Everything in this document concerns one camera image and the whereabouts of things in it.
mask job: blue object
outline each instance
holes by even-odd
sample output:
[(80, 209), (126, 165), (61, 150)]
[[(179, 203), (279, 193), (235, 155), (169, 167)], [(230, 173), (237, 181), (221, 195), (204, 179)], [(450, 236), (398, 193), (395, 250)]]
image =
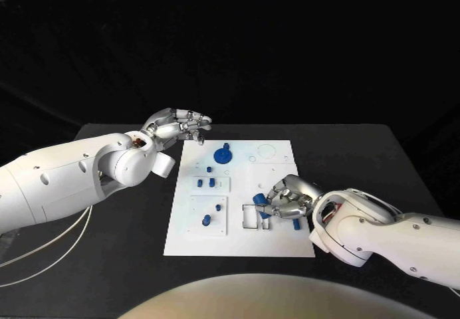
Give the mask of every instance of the blue object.
[(214, 153), (214, 160), (219, 164), (227, 164), (232, 160), (231, 146), (228, 145), (228, 143), (225, 143), (224, 148), (219, 148)]
[[(266, 196), (264, 196), (263, 193), (257, 194), (257, 195), (253, 197), (253, 200), (254, 200), (254, 203), (255, 203), (257, 205), (260, 205), (260, 204), (268, 205), (268, 201), (267, 201), (267, 198), (266, 198)], [(258, 211), (258, 213), (261, 214), (261, 218), (263, 218), (263, 219), (267, 219), (267, 218), (271, 217), (271, 215), (267, 214), (267, 213), (264, 213), (263, 211)]]
[(293, 219), (293, 224), (294, 224), (294, 229), (299, 231), (300, 230), (300, 222), (297, 219)]
[(202, 224), (204, 224), (204, 226), (208, 226), (211, 224), (211, 216), (209, 215), (205, 215)]

